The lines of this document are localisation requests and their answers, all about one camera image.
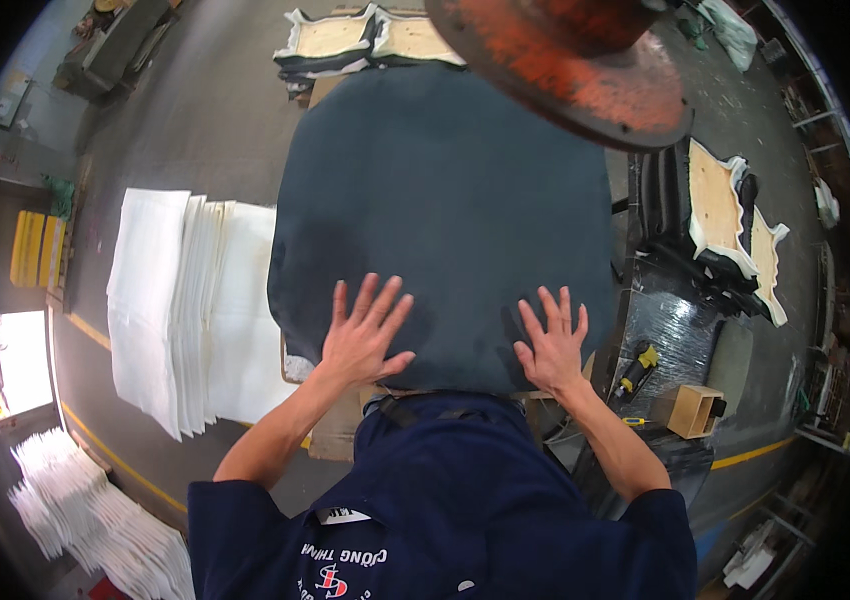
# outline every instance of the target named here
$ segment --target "printed logo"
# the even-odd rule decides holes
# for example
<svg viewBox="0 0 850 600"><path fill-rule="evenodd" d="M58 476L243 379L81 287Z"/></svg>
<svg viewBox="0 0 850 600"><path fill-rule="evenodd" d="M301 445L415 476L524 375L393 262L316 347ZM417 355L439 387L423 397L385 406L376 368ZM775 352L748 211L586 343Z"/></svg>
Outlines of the printed logo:
<svg viewBox="0 0 850 600"><path fill-rule="evenodd" d="M348 592L348 583L335 576L339 572L337 569L338 565L337 562L333 562L328 566L323 566L318 571L318 574L324 579L322 579L321 583L316 583L314 586L322 590L327 590L325 592L326 598L338 598Z"/></svg>

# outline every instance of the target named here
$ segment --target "wooden box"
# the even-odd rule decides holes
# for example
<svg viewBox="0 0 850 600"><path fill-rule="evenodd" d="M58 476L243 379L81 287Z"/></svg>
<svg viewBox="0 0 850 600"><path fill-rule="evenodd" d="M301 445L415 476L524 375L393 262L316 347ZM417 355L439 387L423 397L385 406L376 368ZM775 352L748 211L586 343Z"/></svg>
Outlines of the wooden box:
<svg viewBox="0 0 850 600"><path fill-rule="evenodd" d="M668 428L686 440L712 435L716 419L711 414L712 403L723 396L721 391L701 385L679 386Z"/></svg>

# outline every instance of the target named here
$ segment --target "concrete floor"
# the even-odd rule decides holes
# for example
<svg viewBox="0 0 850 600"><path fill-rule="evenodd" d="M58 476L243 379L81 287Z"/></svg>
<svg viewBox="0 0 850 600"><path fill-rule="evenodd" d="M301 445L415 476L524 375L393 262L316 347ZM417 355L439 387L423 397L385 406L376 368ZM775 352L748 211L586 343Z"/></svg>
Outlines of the concrete floor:
<svg viewBox="0 0 850 600"><path fill-rule="evenodd" d="M107 332L106 285L127 187L191 189L211 200L273 205L286 154L301 108L287 101L276 77L272 53L284 46L289 24L282 14L298 6L313 16L328 14L341 0L190 0L168 31L134 92L96 115L86 151L92 158L89 193L75 230L75 258L69 286L74 314ZM404 7L420 3L406 1ZM720 158L748 158L762 179L756 204L770 224L785 222L792 233L780 246L783 263L778 294L790 322L774 329L753 320L756 353L764 347L800 349L814 330L814 254L822 238L812 188L798 136L779 102L778 86L760 58L739 74L710 35L709 50L688 44L672 22L655 27L683 74L696 108L693 134ZM608 153L612 198L628 193L628 164L621 152ZM624 220L613 227L624 245ZM115 394L109 352L69 320L55 315L53 342L60 399L78 421L131 470L179 505L190 481L207 479L245 427L220 421L197 438L178 443L147 416ZM749 379L755 402L740 408L717 458L752 450L785 437L782 415L788 368L778 365ZM728 552L732 533L748 515L728 517L760 498L792 462L792 450L768 453L713 471L693 507L695 533L714 537L702 577L715 572ZM302 450L272 495L288 515L305 510L341 479L349 465L313 461ZM119 482L168 522L184 513L154 494L124 466Z"/></svg>

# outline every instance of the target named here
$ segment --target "yellow pallet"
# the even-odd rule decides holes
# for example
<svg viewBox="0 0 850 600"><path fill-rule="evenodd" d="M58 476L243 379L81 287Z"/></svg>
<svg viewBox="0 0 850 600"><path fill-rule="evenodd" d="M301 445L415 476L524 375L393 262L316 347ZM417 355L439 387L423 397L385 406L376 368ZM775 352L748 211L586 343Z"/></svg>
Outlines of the yellow pallet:
<svg viewBox="0 0 850 600"><path fill-rule="evenodd" d="M16 287L59 285L65 222L29 210L18 213L8 278Z"/></svg>

